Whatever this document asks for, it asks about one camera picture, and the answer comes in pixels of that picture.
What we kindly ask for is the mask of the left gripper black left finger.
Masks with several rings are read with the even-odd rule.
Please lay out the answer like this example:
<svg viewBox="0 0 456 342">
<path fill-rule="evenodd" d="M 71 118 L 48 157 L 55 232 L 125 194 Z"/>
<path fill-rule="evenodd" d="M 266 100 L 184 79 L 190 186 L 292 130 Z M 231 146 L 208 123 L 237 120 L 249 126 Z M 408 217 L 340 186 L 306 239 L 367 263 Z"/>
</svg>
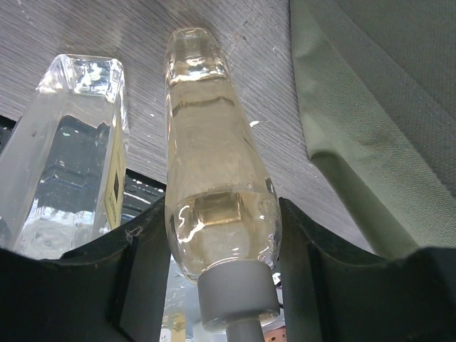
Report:
<svg viewBox="0 0 456 342">
<path fill-rule="evenodd" d="M 60 259 L 1 251 L 3 341 L 158 341 L 170 249 L 164 202 Z"/>
</svg>

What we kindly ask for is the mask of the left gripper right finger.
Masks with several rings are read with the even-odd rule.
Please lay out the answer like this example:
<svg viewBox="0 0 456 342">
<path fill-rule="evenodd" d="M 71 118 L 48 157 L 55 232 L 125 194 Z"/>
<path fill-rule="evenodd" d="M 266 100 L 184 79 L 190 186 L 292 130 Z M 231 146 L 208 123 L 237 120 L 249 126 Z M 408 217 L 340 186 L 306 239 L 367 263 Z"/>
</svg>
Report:
<svg viewBox="0 0 456 342">
<path fill-rule="evenodd" d="M 394 260 L 367 252 L 279 201 L 289 341 L 453 341 L 455 250 Z"/>
</svg>

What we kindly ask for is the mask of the amber bottle with white cap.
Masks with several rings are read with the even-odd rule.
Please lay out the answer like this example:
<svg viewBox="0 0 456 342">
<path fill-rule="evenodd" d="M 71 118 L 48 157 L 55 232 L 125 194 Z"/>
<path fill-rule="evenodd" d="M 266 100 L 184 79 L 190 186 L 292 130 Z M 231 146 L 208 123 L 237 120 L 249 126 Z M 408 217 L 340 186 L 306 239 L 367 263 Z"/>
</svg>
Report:
<svg viewBox="0 0 456 342">
<path fill-rule="evenodd" d="M 214 36 L 181 28 L 167 43 L 165 224 L 172 255 L 196 283 L 202 326 L 262 341 L 280 312 L 272 269 L 281 210 Z"/>
</svg>

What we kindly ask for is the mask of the olive green canvas bag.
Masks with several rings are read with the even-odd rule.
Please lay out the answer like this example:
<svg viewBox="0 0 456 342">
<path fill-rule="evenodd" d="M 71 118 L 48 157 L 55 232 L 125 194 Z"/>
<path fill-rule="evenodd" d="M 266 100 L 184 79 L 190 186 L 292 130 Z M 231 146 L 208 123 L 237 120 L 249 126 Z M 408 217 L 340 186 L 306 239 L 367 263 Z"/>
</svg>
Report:
<svg viewBox="0 0 456 342">
<path fill-rule="evenodd" d="M 455 246 L 455 3 L 292 1 L 310 160 L 370 247 Z"/>
</svg>

